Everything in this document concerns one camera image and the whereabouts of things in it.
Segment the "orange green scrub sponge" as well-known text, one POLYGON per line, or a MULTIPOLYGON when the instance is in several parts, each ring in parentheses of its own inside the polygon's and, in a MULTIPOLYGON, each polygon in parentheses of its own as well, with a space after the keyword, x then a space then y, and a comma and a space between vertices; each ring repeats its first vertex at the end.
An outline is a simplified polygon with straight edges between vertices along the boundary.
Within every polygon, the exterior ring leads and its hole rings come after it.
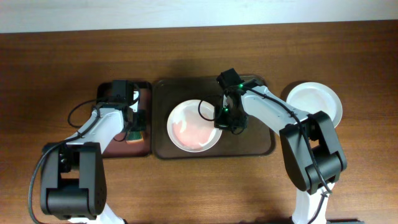
POLYGON ((144 141, 144 134, 142 131, 130 131, 126 137, 127 144, 136 144, 144 141))

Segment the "white plate small red stain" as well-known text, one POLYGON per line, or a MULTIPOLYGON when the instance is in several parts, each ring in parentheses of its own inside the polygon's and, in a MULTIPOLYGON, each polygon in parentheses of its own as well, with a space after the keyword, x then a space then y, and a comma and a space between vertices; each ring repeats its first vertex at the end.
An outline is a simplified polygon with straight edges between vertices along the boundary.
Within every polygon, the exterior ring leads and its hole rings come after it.
POLYGON ((187 100, 178 104, 167 119, 170 140, 186 152, 203 152, 220 139, 222 130, 212 122, 215 107, 201 100, 187 100))

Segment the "grey-white plate with sauce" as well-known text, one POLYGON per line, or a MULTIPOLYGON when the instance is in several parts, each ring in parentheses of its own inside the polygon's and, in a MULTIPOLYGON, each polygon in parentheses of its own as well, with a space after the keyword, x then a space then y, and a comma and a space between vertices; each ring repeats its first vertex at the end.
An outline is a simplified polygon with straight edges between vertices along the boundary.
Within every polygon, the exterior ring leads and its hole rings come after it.
POLYGON ((340 98, 331 88, 321 83, 305 82, 295 86, 287 95, 286 102, 311 114, 325 112, 335 128, 343 117, 340 98))

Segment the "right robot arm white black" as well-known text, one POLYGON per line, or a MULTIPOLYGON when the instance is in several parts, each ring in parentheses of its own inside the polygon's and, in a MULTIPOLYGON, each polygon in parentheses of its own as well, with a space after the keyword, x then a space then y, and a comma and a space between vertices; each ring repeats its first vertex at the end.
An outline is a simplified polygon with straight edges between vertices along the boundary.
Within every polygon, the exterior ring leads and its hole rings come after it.
POLYGON ((216 81, 222 104, 215 106, 214 126, 241 134, 249 116, 280 137, 287 174, 297 189, 293 223, 327 223, 332 188, 347 168, 347 160, 331 118, 311 114, 284 102, 255 79, 244 81, 231 68, 216 81))

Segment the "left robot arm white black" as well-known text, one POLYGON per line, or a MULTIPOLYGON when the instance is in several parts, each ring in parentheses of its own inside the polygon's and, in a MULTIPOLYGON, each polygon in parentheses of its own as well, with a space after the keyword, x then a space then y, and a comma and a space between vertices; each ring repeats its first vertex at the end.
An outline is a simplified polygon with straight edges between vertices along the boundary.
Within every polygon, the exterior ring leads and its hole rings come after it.
POLYGON ((70 223, 125 223, 106 203, 102 154, 114 137, 137 123, 139 85, 114 80, 111 93, 92 100, 88 121, 60 142, 48 143, 32 174, 40 177, 40 208, 70 223))

